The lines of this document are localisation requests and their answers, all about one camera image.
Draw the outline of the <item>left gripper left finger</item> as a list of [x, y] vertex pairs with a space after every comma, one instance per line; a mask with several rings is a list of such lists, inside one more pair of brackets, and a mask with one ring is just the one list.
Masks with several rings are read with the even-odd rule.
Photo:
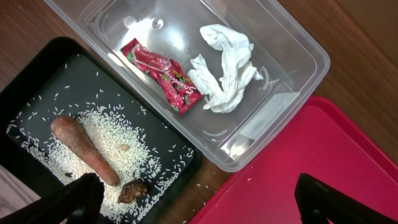
[[96, 223], [104, 199], [104, 183], [94, 173], [82, 175], [62, 189], [1, 218], [1, 224]]

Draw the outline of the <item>brown carrot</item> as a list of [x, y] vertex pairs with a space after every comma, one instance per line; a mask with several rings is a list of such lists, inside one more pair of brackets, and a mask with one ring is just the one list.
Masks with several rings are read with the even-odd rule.
[[59, 116], [50, 125], [55, 137], [110, 186], [118, 186], [120, 179], [97, 150], [82, 125], [70, 116]]

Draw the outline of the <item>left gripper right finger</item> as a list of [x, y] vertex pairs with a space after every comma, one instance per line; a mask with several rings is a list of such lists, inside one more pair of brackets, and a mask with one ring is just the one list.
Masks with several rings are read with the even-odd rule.
[[306, 173], [298, 176], [294, 195], [303, 224], [397, 224]]

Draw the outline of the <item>white tissue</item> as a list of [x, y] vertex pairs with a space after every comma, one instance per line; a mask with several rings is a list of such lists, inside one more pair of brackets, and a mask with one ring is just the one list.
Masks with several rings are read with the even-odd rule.
[[204, 110], [229, 113], [240, 104], [250, 81], [264, 78], [250, 61], [254, 45], [245, 34], [220, 24], [201, 27], [200, 34], [210, 47], [221, 52], [223, 76], [216, 79], [202, 55], [190, 61], [193, 68], [187, 75], [205, 97]]

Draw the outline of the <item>dark brown food scrap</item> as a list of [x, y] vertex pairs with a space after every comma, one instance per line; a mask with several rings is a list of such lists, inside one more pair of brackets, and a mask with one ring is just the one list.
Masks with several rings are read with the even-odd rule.
[[136, 198], [147, 194], [147, 187], [142, 180], [132, 180], [123, 185], [118, 203], [131, 203]]

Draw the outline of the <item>red snack wrapper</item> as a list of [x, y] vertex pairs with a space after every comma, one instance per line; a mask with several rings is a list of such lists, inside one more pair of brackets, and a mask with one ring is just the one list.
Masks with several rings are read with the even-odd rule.
[[130, 63], [159, 84], [178, 114], [184, 114], [201, 99], [201, 93], [175, 60], [149, 51], [137, 39], [131, 40], [120, 51]]

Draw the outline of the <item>white rice grains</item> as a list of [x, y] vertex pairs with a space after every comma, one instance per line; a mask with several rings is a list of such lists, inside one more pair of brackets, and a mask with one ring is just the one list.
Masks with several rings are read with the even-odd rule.
[[[160, 174], [162, 168], [160, 160], [150, 154], [138, 130], [123, 124], [120, 112], [120, 108], [109, 110], [101, 106], [95, 110], [80, 111], [75, 116], [56, 114], [55, 118], [70, 116], [77, 120], [99, 153], [118, 175], [121, 184], [132, 180], [142, 180], [145, 183], [146, 178], [154, 178]], [[36, 159], [60, 179], [62, 186], [91, 171], [87, 164], [54, 136], [51, 129], [50, 137], [53, 144], [49, 146], [48, 152], [44, 152], [38, 146], [34, 146], [32, 152]], [[153, 204], [159, 201], [158, 197], [149, 196], [147, 187], [146, 195], [138, 197], [131, 203], [118, 203], [121, 189], [121, 186], [105, 187], [101, 214], [107, 221], [126, 223], [122, 220], [122, 213], [135, 212], [145, 215]]]

